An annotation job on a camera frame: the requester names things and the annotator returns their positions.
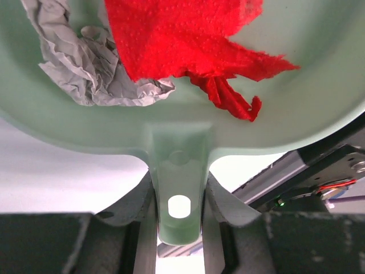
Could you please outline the grey paper scrap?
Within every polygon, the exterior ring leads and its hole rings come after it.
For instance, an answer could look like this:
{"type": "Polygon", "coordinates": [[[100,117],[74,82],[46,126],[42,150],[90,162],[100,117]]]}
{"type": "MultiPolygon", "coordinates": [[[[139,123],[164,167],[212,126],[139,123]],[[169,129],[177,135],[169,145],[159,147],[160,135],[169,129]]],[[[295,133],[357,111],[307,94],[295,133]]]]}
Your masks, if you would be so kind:
{"type": "Polygon", "coordinates": [[[133,81],[119,59],[104,3],[102,26],[70,26],[68,1],[22,1],[39,36],[39,67],[82,106],[145,107],[166,99],[176,86],[168,78],[133,81]]]}

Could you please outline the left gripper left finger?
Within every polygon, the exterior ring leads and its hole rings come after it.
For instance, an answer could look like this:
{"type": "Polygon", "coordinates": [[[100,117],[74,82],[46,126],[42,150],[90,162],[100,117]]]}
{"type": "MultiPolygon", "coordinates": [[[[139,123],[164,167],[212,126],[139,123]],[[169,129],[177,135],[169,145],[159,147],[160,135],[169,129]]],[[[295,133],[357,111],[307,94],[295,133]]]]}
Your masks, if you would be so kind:
{"type": "Polygon", "coordinates": [[[154,273],[156,244],[150,174],[97,214],[1,215],[2,273],[154,273]]]}

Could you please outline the green dustpan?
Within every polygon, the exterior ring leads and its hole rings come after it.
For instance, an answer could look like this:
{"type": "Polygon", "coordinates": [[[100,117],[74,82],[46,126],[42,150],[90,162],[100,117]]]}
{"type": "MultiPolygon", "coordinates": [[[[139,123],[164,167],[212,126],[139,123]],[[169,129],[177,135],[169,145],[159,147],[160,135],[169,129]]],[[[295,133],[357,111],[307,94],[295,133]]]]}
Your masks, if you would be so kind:
{"type": "Polygon", "coordinates": [[[266,1],[234,40],[300,66],[232,86],[258,95],[254,122],[204,98],[187,78],[148,107],[83,107],[38,67],[39,39],[20,1],[1,2],[1,116],[44,142],[91,154],[132,155],[151,172],[161,241],[188,244],[200,234],[209,166],[227,155],[296,150],[340,130],[364,112],[364,2],[266,1]]]}

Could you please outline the small red scrap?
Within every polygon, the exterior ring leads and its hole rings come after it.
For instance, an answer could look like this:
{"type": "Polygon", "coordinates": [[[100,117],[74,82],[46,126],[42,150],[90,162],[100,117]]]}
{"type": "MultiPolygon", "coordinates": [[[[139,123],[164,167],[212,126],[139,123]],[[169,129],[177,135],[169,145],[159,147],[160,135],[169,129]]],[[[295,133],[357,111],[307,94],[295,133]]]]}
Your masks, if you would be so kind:
{"type": "Polygon", "coordinates": [[[262,1],[106,1],[112,35],[133,81],[188,77],[235,118],[254,121],[262,103],[247,102],[229,84],[295,70],[283,56],[249,50],[229,37],[262,13],[262,1]]]}

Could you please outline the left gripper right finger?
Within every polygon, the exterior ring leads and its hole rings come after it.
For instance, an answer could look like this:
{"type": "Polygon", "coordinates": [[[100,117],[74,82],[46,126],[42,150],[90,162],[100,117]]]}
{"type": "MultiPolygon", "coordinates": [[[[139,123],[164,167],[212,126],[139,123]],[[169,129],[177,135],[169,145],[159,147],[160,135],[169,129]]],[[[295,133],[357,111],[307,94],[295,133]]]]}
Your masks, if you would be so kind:
{"type": "Polygon", "coordinates": [[[206,273],[363,273],[364,215],[260,213],[208,176],[206,273]]]}

